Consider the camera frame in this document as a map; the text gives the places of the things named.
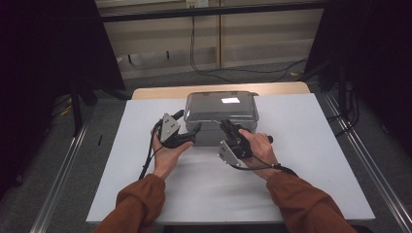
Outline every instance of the metal rail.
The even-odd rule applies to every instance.
[[[58,171],[57,177],[52,184],[51,190],[49,191],[48,197],[43,203],[42,209],[39,214],[37,214],[36,220],[31,227],[30,233],[40,233],[46,232],[49,223],[52,219],[52,214],[57,206],[58,200],[60,199],[61,192],[66,183],[67,177],[69,176],[70,170],[75,161],[76,155],[79,151],[80,145],[82,144],[83,138],[85,137],[88,124],[91,120],[94,107],[89,109],[87,117],[83,127],[80,129],[79,133],[72,140],[69,150],[66,153],[63,163],[61,164],[60,170]]]
[[[338,116],[338,104],[335,98],[328,94],[324,95],[324,97],[332,112],[336,116]],[[342,129],[348,128],[349,124],[347,121],[345,121],[342,117],[340,117],[338,120]],[[370,178],[373,180],[383,199],[387,203],[402,231],[405,233],[412,233],[411,215],[408,213],[405,205],[399,199],[395,191],[392,189],[391,185],[385,179],[384,175],[376,165],[369,151],[364,146],[355,129],[351,129],[345,134],[348,137],[348,140],[351,143],[352,147],[356,151]]]
[[[323,9],[329,2],[327,0],[294,2],[294,3],[276,3],[262,4],[253,6],[231,6],[231,7],[210,7],[179,9],[143,13],[123,13],[123,14],[104,14],[100,16],[103,22],[131,21],[145,19],[159,19],[171,17],[206,17],[220,15],[234,15],[245,13],[264,13],[264,12],[284,12],[298,10]]]

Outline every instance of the person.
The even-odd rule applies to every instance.
[[[267,135],[239,130],[250,143],[258,159],[278,164]],[[175,149],[162,148],[154,137],[154,171],[144,179],[121,190],[116,208],[97,226],[94,232],[152,232],[155,219],[165,201],[165,180],[175,168],[179,156],[192,146],[187,142]],[[261,166],[256,158],[244,159],[248,167]],[[290,232],[356,232],[342,216],[333,199],[305,180],[276,169],[254,171],[267,181],[273,202],[279,207]]]

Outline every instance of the black cable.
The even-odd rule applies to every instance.
[[[161,121],[159,121],[157,124],[155,124],[155,125],[154,125],[154,128],[153,128],[153,130],[152,130],[152,137],[151,137],[151,142],[150,142],[150,144],[149,144],[148,156],[147,156],[147,158],[146,158],[145,165],[143,165],[143,170],[142,170],[142,172],[140,173],[139,180],[142,180],[142,179],[145,177],[146,172],[148,171],[148,168],[149,168],[149,164],[151,164],[153,155],[155,155],[156,152],[158,152],[160,149],[163,148],[163,147],[159,148],[158,150],[156,150],[156,151],[154,152],[153,155],[151,155],[151,152],[152,152],[152,144],[153,144],[154,139],[155,139],[155,132],[157,131],[157,129],[158,129],[158,127],[160,126],[160,124],[161,124]]]
[[[272,73],[286,71],[281,78],[272,81],[272,83],[274,83],[274,82],[277,82],[277,81],[281,80],[282,78],[284,78],[291,67],[293,67],[293,66],[295,66],[295,65],[297,65],[297,64],[299,64],[303,61],[307,61],[307,59],[308,59],[307,57],[302,58],[298,61],[295,61],[294,63],[292,63],[288,67],[285,67],[285,68],[282,68],[282,69],[279,69],[279,70],[273,70],[273,71],[256,71],[256,70],[235,69],[235,68],[224,68],[224,69],[214,69],[214,70],[199,70],[197,68],[196,64],[194,63],[194,17],[191,18],[191,24],[192,24],[192,28],[191,28],[191,42],[190,42],[190,65],[191,65],[191,68],[199,75],[215,77],[215,78],[221,79],[221,80],[229,82],[229,83],[237,83],[237,82],[225,79],[221,76],[212,75],[212,74],[208,74],[208,73],[213,73],[213,72],[218,72],[218,71],[241,71],[241,72],[259,73],[259,74],[272,74]]]
[[[242,72],[259,73],[259,74],[272,74],[272,73],[277,73],[277,72],[288,70],[288,69],[290,69],[291,67],[295,66],[296,64],[298,64],[300,62],[307,61],[307,59],[308,59],[307,57],[302,58],[298,61],[295,61],[294,63],[292,63],[291,65],[289,65],[285,68],[282,68],[282,69],[279,69],[279,70],[273,70],[273,71],[257,71],[257,70],[246,70],[246,69],[236,69],[236,68],[222,68],[222,69],[215,69],[215,70],[204,70],[202,72],[211,73],[211,72],[217,72],[217,71],[242,71]]]
[[[155,150],[154,153],[153,153],[152,156],[151,156],[151,159],[152,159],[152,158],[155,156],[155,154],[156,154],[160,149],[162,149],[162,148],[164,148],[164,146],[161,146],[159,149]]]
[[[284,166],[282,166],[280,163],[278,163],[277,165],[275,165],[275,164],[270,165],[270,164],[264,162],[263,160],[261,160],[260,158],[258,158],[257,156],[255,156],[254,154],[253,154],[253,157],[254,157],[255,159],[257,159],[259,162],[263,163],[265,166],[252,167],[252,168],[244,168],[244,167],[238,167],[238,166],[234,166],[234,165],[230,165],[230,166],[233,167],[233,168],[235,168],[235,169],[237,169],[237,170],[241,170],[241,171],[255,171],[255,170],[263,170],[263,169],[277,169],[277,170],[284,171],[284,172],[286,172],[286,173],[288,173],[288,174],[297,176],[297,174],[296,174],[292,169],[287,168],[287,167],[284,167]]]
[[[66,102],[68,99],[70,99],[70,95],[67,95],[62,101],[58,102],[53,107],[55,108],[55,107],[61,105],[62,103]]]
[[[225,78],[223,78],[223,77],[220,77],[220,76],[217,76],[217,75],[206,74],[206,73],[200,71],[199,69],[197,69],[196,65],[194,64],[194,17],[191,18],[191,24],[192,24],[192,28],[191,28],[191,43],[190,43],[190,65],[191,65],[191,68],[193,68],[193,70],[194,70],[197,74],[202,75],[202,76],[215,77],[215,78],[218,78],[218,79],[220,79],[220,80],[226,81],[226,82],[228,82],[228,83],[237,83],[237,82],[227,80],[227,79],[225,79]]]
[[[343,135],[344,133],[346,133],[346,132],[348,132],[349,130],[351,130],[351,129],[353,129],[354,127],[355,127],[355,125],[358,123],[358,121],[359,121],[359,118],[360,118],[360,109],[359,109],[359,99],[358,99],[358,95],[357,94],[355,94],[355,90],[354,89],[351,89],[350,90],[352,93],[351,93],[351,97],[350,97],[350,100],[351,100],[351,105],[352,106],[354,106],[354,95],[355,95],[355,107],[352,107],[352,110],[354,111],[354,113],[353,113],[353,116],[352,116],[352,118],[351,119],[349,119],[349,122],[348,122],[348,126],[347,127],[345,127],[343,130],[341,130],[340,132],[338,132],[338,133],[336,133],[335,134],[335,137],[339,137],[339,136],[341,136],[341,135]]]

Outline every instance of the transparent plastic box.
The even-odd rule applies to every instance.
[[[195,146],[218,147],[226,139],[220,128],[222,119],[255,132],[258,127],[258,110],[253,93],[249,91],[194,92],[188,96],[185,123],[191,131],[197,123],[202,127],[196,135]]]

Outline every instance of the orange long sleeve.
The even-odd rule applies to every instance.
[[[94,232],[152,232],[164,204],[164,189],[164,180],[152,174],[125,187],[118,194],[116,208]]]
[[[266,187],[291,233],[356,232],[333,199],[303,179],[280,172],[268,180]]]

